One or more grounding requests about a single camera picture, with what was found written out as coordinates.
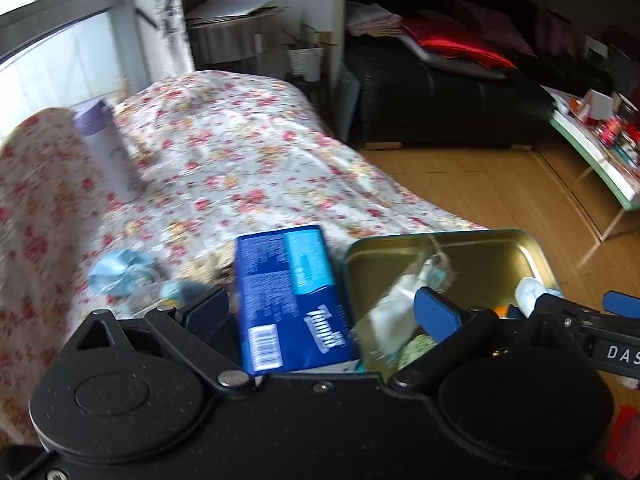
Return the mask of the clear plastic bag white item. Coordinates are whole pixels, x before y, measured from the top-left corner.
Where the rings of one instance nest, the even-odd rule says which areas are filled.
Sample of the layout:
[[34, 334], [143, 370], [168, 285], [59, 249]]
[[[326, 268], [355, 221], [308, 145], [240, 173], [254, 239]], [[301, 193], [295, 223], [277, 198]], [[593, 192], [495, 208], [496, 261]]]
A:
[[423, 287], [446, 292], [454, 282], [454, 270], [442, 246], [431, 235], [393, 281], [357, 315], [352, 334], [361, 354], [370, 361], [393, 361], [418, 329], [413, 305]]

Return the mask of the light blue cloth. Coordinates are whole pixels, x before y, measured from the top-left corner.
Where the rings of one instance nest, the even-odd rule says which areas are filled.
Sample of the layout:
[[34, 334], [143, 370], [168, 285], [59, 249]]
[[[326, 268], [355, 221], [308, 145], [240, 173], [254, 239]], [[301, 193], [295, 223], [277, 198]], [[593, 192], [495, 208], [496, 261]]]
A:
[[536, 278], [531, 278], [530, 276], [522, 278], [514, 292], [518, 310], [526, 318], [529, 318], [535, 310], [537, 299], [544, 294], [563, 298], [560, 290], [544, 287], [544, 284]]

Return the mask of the green knitted cloth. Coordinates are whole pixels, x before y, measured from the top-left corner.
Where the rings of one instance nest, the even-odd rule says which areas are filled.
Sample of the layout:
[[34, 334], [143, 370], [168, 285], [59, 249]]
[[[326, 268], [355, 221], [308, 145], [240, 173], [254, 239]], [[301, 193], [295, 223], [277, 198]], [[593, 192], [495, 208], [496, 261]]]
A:
[[437, 341], [427, 334], [419, 334], [412, 338], [399, 352], [397, 369], [402, 370], [409, 364], [420, 359], [425, 353], [437, 346]]

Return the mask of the gold metal tin box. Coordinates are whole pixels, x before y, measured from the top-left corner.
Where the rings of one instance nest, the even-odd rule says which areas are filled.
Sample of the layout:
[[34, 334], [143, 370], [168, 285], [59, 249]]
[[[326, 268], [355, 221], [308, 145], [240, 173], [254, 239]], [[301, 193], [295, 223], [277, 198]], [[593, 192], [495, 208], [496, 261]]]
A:
[[449, 258], [452, 282], [444, 296], [462, 308], [514, 304], [522, 278], [536, 278], [559, 292], [546, 255], [517, 229], [419, 233], [367, 237], [348, 248], [342, 263], [352, 320], [358, 322], [411, 266], [438, 246]]

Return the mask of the blue orange white toy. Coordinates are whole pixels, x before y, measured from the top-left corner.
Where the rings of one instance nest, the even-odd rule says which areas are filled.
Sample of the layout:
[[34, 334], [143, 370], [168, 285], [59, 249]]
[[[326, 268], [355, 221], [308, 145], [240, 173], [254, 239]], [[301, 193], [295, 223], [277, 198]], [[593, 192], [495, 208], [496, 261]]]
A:
[[505, 306], [496, 307], [494, 309], [496, 315], [499, 318], [510, 318], [511, 317], [511, 306], [510, 304], [506, 304]]

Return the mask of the blue tissue pack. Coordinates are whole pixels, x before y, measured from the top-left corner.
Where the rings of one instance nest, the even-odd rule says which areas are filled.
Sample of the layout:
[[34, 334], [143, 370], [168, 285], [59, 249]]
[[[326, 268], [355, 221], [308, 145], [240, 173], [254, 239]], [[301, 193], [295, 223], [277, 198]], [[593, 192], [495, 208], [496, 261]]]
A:
[[352, 373], [359, 356], [320, 226], [236, 239], [243, 368], [279, 373]]

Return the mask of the crumpled light blue mask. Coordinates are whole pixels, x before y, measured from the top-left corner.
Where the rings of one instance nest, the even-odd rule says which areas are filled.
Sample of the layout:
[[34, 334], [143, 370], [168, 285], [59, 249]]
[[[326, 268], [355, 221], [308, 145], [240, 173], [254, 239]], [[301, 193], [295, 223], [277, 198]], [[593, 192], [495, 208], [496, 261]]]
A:
[[88, 285], [97, 295], [129, 298], [139, 288], [160, 280], [154, 260], [144, 252], [118, 250], [96, 260], [88, 273]]

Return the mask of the floral bed sheet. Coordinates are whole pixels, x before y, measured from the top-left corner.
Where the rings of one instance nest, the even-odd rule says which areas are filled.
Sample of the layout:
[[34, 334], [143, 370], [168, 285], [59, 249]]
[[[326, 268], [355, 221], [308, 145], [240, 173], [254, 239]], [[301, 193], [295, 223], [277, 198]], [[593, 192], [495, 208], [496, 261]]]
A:
[[149, 255], [168, 278], [231, 280], [235, 239], [320, 226], [333, 257], [360, 238], [466, 231], [327, 136], [286, 82], [224, 72], [163, 79], [116, 107], [146, 182], [121, 200], [101, 180], [68, 108], [25, 119], [1, 143], [1, 440], [35, 441], [36, 383], [93, 310], [126, 300], [89, 283], [99, 258]]

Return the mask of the green edged low table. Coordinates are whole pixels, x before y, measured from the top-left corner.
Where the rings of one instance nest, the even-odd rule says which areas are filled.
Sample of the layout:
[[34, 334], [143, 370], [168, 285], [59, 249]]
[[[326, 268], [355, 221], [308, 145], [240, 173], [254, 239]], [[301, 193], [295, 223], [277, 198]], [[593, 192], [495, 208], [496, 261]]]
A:
[[575, 166], [570, 166], [547, 153], [542, 155], [566, 187], [594, 238], [578, 263], [583, 268], [609, 240], [639, 232], [639, 175], [572, 114], [569, 94], [549, 87], [544, 91], [554, 102], [551, 127], [570, 148], [570, 154], [579, 158]]

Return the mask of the purple capped white bottle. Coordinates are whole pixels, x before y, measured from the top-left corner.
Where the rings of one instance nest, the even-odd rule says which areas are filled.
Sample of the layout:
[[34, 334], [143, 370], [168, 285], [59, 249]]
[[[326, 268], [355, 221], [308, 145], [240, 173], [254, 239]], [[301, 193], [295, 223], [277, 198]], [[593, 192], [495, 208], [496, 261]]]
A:
[[74, 124], [101, 171], [104, 186], [123, 203], [139, 198], [145, 190], [145, 183], [129, 155], [107, 102], [102, 99], [88, 102], [75, 113]]

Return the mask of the dark sofa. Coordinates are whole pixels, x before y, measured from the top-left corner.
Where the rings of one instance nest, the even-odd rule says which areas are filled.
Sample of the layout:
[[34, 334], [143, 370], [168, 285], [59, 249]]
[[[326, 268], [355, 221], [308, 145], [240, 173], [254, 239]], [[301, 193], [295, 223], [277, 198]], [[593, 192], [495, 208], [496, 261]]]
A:
[[[421, 49], [404, 18], [438, 13], [471, 29], [516, 65], [488, 70]], [[544, 89], [609, 94], [605, 59], [585, 54], [585, 34], [542, 6], [454, 0], [411, 9], [349, 3], [344, 62], [359, 84], [348, 140], [364, 148], [510, 148], [532, 145], [548, 128], [554, 102]]]

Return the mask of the white plant pot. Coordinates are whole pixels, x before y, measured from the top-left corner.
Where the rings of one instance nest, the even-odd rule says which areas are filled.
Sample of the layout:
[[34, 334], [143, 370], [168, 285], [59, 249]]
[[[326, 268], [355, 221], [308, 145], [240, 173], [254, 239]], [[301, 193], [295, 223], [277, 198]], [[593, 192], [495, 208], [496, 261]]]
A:
[[321, 66], [324, 49], [322, 47], [293, 47], [286, 48], [291, 73], [302, 77], [307, 82], [317, 82], [321, 79]]

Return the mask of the red cushion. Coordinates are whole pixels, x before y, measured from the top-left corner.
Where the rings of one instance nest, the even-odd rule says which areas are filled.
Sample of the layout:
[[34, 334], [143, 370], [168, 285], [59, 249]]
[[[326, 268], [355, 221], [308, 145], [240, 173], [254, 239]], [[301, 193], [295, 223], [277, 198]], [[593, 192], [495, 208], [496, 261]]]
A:
[[422, 18], [404, 18], [400, 27], [426, 52], [471, 61], [488, 70], [516, 69], [510, 58], [448, 16], [427, 13]]

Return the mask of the side table with cardboard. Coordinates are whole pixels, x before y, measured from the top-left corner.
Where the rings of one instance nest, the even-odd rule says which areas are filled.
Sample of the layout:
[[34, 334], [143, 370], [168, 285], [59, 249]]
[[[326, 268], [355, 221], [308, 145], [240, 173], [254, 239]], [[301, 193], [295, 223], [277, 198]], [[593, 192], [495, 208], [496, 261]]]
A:
[[278, 21], [283, 11], [271, 0], [202, 3], [186, 16], [195, 68], [262, 73], [265, 54], [278, 46]]

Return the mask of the window frame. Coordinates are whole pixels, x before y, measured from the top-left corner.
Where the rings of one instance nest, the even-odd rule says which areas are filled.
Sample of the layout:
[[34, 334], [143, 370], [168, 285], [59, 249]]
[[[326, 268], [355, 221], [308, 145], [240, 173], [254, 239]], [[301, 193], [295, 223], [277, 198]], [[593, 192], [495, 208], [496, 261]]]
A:
[[1, 0], [1, 115], [115, 101], [163, 77], [155, 0]]

